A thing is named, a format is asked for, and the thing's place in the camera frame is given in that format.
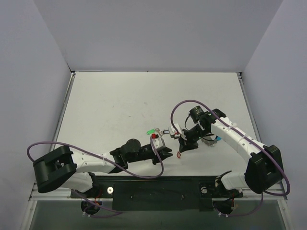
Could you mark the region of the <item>large keyring blue handle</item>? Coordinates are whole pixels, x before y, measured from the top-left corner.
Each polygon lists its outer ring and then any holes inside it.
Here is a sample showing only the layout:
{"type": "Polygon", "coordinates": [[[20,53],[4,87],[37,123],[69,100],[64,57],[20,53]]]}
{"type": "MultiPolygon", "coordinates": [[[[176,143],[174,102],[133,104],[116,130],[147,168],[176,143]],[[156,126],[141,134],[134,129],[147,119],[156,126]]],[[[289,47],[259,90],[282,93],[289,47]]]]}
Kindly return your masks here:
{"type": "Polygon", "coordinates": [[[209,147],[215,146],[215,144],[220,140],[221,138],[215,135],[209,135],[201,138],[201,141],[209,147]]]}

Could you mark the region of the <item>green tag key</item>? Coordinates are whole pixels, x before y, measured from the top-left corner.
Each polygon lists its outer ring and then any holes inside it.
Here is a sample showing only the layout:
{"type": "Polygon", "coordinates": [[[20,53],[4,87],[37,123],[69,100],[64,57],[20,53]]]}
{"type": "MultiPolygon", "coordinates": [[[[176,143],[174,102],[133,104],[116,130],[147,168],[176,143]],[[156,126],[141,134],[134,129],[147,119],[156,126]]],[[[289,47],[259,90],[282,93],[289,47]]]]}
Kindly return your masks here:
{"type": "Polygon", "coordinates": [[[147,135],[152,135],[154,133],[160,134],[160,129],[159,128],[154,128],[154,129],[151,129],[151,130],[146,132],[147,135]]]}

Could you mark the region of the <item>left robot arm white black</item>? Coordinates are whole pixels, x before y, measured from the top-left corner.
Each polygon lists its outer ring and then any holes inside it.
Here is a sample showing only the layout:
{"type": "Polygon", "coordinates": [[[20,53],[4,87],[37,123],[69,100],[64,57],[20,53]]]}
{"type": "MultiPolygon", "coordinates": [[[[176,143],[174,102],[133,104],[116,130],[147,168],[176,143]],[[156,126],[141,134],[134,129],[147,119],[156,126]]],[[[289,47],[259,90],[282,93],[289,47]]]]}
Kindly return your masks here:
{"type": "Polygon", "coordinates": [[[58,148],[33,161],[39,193],[64,187],[94,197],[99,190],[95,172],[127,172],[129,163],[151,160],[156,165],[173,155],[160,137],[150,139],[144,146],[137,139],[130,139],[106,154],[93,154],[62,142],[57,144],[58,148]]]}

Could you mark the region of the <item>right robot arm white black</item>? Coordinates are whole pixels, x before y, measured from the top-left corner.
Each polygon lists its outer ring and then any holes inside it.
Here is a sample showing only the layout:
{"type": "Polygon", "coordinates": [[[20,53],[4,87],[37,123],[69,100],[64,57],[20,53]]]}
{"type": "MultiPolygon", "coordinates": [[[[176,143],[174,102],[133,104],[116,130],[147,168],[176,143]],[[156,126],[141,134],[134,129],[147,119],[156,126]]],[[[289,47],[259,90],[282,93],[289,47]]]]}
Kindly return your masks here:
{"type": "Polygon", "coordinates": [[[225,172],[214,184],[215,192],[227,195],[232,189],[249,188],[256,194],[266,193],[274,184],[285,178],[280,150],[275,146],[254,140],[219,109],[204,112],[200,106],[189,111],[195,126],[183,129],[179,138],[179,151],[198,148],[198,141],[208,141],[213,135],[233,148],[246,162],[245,172],[225,172]]]}

